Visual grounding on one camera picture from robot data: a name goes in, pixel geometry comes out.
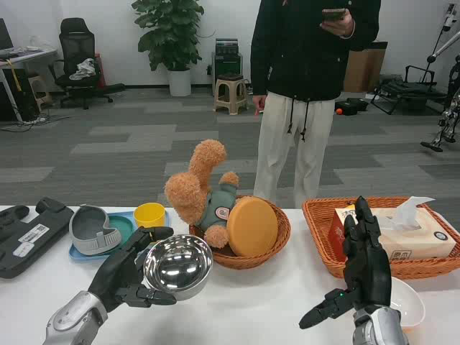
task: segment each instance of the stuffed toy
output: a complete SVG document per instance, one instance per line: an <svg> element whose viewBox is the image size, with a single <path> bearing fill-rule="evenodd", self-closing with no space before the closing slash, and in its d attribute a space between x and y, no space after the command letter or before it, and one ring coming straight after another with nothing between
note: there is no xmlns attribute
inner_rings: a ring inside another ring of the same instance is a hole
<svg viewBox="0 0 460 345"><path fill-rule="evenodd" d="M239 178L225 173L216 190L208 182L213 169L226 160L226 150L216 140L205 140L196 148L187 172L172 176L165 186L166 197L179 217L201 228L205 241L214 248L229 243L226 225L236 203Z"/></svg>

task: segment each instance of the metal bowl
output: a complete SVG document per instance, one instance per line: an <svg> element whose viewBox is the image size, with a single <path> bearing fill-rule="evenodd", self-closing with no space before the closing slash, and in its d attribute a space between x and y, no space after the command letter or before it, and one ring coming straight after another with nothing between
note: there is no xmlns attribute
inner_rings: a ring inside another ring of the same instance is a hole
<svg viewBox="0 0 460 345"><path fill-rule="evenodd" d="M212 266L213 254L204 240L176 235L153 246L144 262L144 276L152 289L187 300L204 288Z"/></svg>

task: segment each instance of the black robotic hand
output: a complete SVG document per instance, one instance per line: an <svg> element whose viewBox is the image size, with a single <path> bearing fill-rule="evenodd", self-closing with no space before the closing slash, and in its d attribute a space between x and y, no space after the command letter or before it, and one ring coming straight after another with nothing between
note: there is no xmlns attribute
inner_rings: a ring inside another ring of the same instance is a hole
<svg viewBox="0 0 460 345"><path fill-rule="evenodd" d="M390 262L379 243L381 233L377 218L363 197L358 198L355 206L358 224L351 215L346 217L344 224L347 289L335 289L325 295L321 304L303 316L299 323L301 329L315 326L327 318L338 318L353 307L359 310L368 305L390 305Z"/></svg>
<svg viewBox="0 0 460 345"><path fill-rule="evenodd" d="M137 229L128 242L117 249L99 268L88 292L98 296L107 313L122 303L132 307L148 308L152 304L172 305L174 296L146 288L143 264L150 242L166 239L173 235L167 227Z"/></svg>

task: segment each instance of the white table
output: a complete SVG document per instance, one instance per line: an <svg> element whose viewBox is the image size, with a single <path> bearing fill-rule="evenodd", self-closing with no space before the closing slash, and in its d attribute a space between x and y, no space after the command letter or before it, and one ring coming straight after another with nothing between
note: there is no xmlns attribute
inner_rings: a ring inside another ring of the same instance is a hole
<svg viewBox="0 0 460 345"><path fill-rule="evenodd" d="M132 208L106 208L108 212ZM229 270L215 264L202 293L174 306L118 307L99 330L96 345L352 344L352 312L307 331L298 321L344 282L323 266L299 210L285 210L292 234L286 247L261 267ZM176 234L188 227L168 209ZM101 262L73 262L65 236L27 271L0 279L0 339L5 345L41 344L50 316L90 285ZM409 282L426 304L424 323L409 334L412 345L457 344L460 271Z"/></svg>
<svg viewBox="0 0 460 345"><path fill-rule="evenodd" d="M15 57L15 58L10 59L10 61L11 61L12 65L15 65L17 63L27 63L30 60L34 60L34 59L37 59L37 58L42 58L42 57L47 56L47 55L52 55L52 54L55 54L56 52L57 52L56 49L46 49L46 50L43 50L41 52L36 52L36 53L33 53L33 54L28 54L28 55L24 55L24 56ZM17 111L16 101L14 100L12 90L9 87L8 81L6 80L5 73L3 71L4 68L8 68L8 67L9 67L9 64L7 62L0 61L0 81L3 83L3 85L5 87L6 94L8 95L9 101L10 101L11 105L13 106L14 113L16 114L17 121L21 122L22 121L21 114Z"/></svg>

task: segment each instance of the white bowl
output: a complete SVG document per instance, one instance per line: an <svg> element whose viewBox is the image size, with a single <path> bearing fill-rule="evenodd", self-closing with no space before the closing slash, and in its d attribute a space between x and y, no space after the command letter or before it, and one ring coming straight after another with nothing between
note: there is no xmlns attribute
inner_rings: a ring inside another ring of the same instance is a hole
<svg viewBox="0 0 460 345"><path fill-rule="evenodd" d="M392 277L391 308L401 312L401 327L412 331L425 319L425 304L417 292L402 280Z"/></svg>

